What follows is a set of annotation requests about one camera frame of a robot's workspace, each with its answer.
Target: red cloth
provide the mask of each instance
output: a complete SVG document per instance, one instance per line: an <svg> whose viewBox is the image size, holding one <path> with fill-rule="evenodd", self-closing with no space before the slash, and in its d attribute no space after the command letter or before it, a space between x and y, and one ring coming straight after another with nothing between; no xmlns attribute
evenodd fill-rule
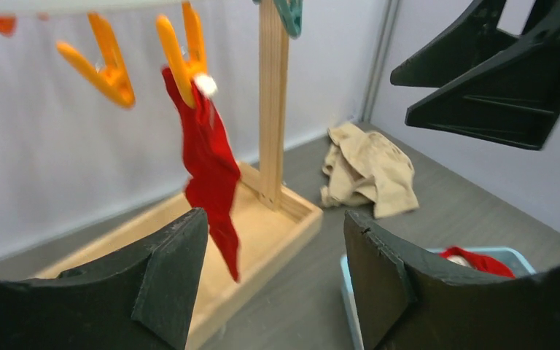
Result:
<svg viewBox="0 0 560 350"><path fill-rule="evenodd" d="M482 254L468 252L457 246L451 246L444 252L439 253L440 257L448 258L451 256L459 256L466 259L476 270L492 273L494 275L514 278L514 273L503 262Z"/></svg>
<svg viewBox="0 0 560 350"><path fill-rule="evenodd" d="M169 67L162 69L166 91L175 103L183 127L183 161L191 177L185 197L192 207L203 208L209 235L222 253L233 280L239 280L239 238L230 210L241 172L228 144L222 119L214 104L192 82L196 107L183 101Z"/></svg>

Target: white wall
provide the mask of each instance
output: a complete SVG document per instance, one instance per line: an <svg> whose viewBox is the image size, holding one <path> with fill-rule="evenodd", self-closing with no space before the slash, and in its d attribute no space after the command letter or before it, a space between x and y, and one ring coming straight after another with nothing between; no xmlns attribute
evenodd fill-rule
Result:
<svg viewBox="0 0 560 350"><path fill-rule="evenodd" d="M194 3L215 98L240 159L258 157L258 8L252 0ZM384 2L308 0L291 42L286 145L322 135L358 110ZM64 39L100 58L84 15L22 18L0 36L0 257L177 191L187 174L182 130L163 86L155 16L179 5L110 13L136 92L124 111L55 50Z"/></svg>
<svg viewBox="0 0 560 350"><path fill-rule="evenodd" d="M407 107L432 89L392 86L392 69L452 23L470 2L400 2L373 124L560 232L560 121L541 152L404 125ZM519 34L531 6L531 0L508 1L499 27Z"/></svg>

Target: plastic bin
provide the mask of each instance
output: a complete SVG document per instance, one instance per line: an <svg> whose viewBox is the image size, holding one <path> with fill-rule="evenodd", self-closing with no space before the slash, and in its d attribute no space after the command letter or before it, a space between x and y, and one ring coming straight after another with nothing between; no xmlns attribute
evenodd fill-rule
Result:
<svg viewBox="0 0 560 350"><path fill-rule="evenodd" d="M518 251L506 246L482 246L482 247L462 247L463 249L478 254L488 255L499 260L509 267L514 276L522 277L535 273L535 269L525 257ZM444 249L428 249L430 252L439 253ZM349 318L349 328L353 338L355 350L364 350L362 344L362 335L359 331L359 320L357 319L357 309L355 307L355 298L353 296L353 285L351 284L351 275L349 274L349 264L346 255L340 259L344 284L342 286L342 298L346 315Z"/></svg>

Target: floor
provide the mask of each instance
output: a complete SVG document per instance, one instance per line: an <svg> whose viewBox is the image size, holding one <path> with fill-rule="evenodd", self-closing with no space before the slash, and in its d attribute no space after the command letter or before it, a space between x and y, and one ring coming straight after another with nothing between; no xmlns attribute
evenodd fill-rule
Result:
<svg viewBox="0 0 560 350"><path fill-rule="evenodd" d="M560 263L560 234L392 139L413 161L421 208L379 224L419 246L510 246L537 270ZM287 186L314 203L327 181L321 164L329 141L288 151ZM203 350L348 350L349 326L341 299L340 258L346 208L326 209L321 233L216 334ZM372 207L358 208L371 212ZM0 262L0 278L31 275L42 265L105 233L133 214L88 227L29 253Z"/></svg>

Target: crumpled beige cloth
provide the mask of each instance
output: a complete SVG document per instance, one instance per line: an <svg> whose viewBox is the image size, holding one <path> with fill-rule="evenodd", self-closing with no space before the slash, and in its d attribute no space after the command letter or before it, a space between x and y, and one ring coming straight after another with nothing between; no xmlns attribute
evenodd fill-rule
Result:
<svg viewBox="0 0 560 350"><path fill-rule="evenodd" d="M364 132L351 123L328 133L332 146L323 172L330 183L321 188L323 206L373 202L377 219L419 207L413 192L413 164L395 144L379 132Z"/></svg>

